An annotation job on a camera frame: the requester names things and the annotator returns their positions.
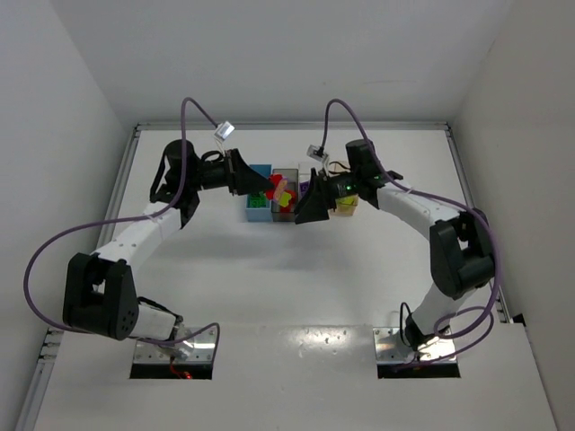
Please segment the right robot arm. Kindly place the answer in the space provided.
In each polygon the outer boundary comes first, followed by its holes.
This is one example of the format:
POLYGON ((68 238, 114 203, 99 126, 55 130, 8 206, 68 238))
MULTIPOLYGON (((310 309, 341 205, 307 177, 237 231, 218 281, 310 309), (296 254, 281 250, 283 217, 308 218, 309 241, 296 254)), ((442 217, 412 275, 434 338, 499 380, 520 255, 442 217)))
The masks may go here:
POLYGON ((444 332, 466 300, 494 278, 496 263, 486 221, 477 210, 457 210, 441 198, 410 189, 402 175, 383 169, 371 141, 351 141, 346 153, 348 171, 334 175, 311 171, 307 192, 295 208, 295 222, 324 221, 337 199, 356 195, 428 241, 432 285, 399 330, 401 343, 414 350, 444 332))

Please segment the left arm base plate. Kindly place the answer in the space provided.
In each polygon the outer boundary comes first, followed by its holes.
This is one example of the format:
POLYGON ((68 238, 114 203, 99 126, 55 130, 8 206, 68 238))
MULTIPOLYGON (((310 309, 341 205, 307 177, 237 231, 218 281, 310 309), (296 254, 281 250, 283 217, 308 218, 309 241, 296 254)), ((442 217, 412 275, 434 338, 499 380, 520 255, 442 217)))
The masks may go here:
POLYGON ((216 358, 220 340, 220 325, 212 323, 207 327, 192 328, 181 326, 176 331, 177 339, 184 341, 159 346, 139 340, 134 349, 134 365, 168 365, 171 360, 176 365, 212 365, 216 358))

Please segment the green lego plate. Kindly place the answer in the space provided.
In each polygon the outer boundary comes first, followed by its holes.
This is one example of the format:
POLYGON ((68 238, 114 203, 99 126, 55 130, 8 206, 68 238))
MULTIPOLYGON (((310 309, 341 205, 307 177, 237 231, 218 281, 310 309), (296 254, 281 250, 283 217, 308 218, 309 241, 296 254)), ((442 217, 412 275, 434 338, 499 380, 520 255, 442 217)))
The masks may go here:
POLYGON ((265 208, 268 203, 269 201, 263 192, 250 194, 247 199, 247 206, 252 209, 265 208))

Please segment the purple lego brick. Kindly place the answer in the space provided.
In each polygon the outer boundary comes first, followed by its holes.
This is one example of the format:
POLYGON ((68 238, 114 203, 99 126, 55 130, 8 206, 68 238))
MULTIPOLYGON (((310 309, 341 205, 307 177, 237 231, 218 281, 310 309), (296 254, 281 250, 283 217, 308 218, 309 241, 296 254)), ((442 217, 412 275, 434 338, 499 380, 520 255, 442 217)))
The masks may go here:
POLYGON ((300 190, 301 194, 304 195, 308 191, 308 189, 309 189, 309 182, 308 181, 304 181, 304 182, 301 182, 299 184, 299 190, 300 190))

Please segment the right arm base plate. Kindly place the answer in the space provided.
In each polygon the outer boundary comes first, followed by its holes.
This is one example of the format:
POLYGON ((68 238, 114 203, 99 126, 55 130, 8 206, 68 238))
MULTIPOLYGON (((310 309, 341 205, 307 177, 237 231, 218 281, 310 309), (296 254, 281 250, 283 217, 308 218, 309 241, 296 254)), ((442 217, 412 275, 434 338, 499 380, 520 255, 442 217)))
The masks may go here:
POLYGON ((457 364, 455 344, 450 339, 434 337, 413 350, 401 341, 398 327, 374 327, 373 336, 378 365, 457 364))

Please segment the amber container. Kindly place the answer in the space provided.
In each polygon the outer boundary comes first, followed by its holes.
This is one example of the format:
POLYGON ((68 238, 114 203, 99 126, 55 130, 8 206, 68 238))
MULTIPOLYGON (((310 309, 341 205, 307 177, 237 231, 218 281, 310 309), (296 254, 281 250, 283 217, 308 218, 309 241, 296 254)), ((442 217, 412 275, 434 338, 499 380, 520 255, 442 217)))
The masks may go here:
MULTIPOLYGON (((349 171, 348 163, 343 161, 331 161, 329 163, 329 174, 331 176, 349 171)), ((329 210, 331 216, 353 216, 358 206, 359 196, 355 194, 344 198, 337 198, 335 202, 336 207, 329 210)))

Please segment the clear container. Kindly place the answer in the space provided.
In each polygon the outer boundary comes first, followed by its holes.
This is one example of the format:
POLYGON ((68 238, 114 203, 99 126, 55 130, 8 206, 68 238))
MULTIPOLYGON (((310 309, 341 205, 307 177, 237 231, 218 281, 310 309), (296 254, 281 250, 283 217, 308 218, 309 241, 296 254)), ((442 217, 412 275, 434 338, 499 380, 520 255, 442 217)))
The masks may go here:
POLYGON ((298 187, 301 182, 311 180, 311 170, 315 169, 317 172, 320 171, 323 166, 317 161, 311 162, 300 162, 297 166, 298 168, 298 187))

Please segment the dark grey container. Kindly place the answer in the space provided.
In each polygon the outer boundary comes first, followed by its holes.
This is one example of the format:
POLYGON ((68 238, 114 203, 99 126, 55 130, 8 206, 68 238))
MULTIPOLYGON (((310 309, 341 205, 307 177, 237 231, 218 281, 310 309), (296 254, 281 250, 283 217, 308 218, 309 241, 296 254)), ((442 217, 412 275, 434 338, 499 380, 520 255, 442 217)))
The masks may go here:
POLYGON ((292 168, 274 168, 273 180, 277 180, 276 190, 272 193, 271 214, 274 222, 293 222, 295 206, 299 200, 298 170, 292 168))

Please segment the blue container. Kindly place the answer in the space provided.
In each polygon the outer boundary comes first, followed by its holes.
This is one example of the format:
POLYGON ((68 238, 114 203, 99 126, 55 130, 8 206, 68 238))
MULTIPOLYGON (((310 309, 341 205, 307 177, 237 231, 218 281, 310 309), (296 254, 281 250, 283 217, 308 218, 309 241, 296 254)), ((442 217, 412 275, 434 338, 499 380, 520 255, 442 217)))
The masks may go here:
MULTIPOLYGON (((250 167, 264 177, 272 174, 271 164, 251 164, 250 167)), ((272 221, 271 204, 263 192, 250 194, 245 202, 246 220, 250 223, 272 221)))

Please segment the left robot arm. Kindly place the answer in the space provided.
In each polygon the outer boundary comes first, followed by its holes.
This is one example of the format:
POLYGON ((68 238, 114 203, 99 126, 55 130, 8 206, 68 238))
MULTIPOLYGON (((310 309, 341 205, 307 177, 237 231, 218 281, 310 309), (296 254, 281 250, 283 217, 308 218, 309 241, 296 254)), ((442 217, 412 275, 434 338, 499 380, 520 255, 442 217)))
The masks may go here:
POLYGON ((273 187, 236 149, 197 156, 191 142, 172 141, 162 153, 143 215, 110 242, 90 254, 77 253, 69 261, 63 322, 109 339, 172 343, 182 318, 137 294, 137 271, 191 220, 200 191, 226 188, 244 196, 273 187))

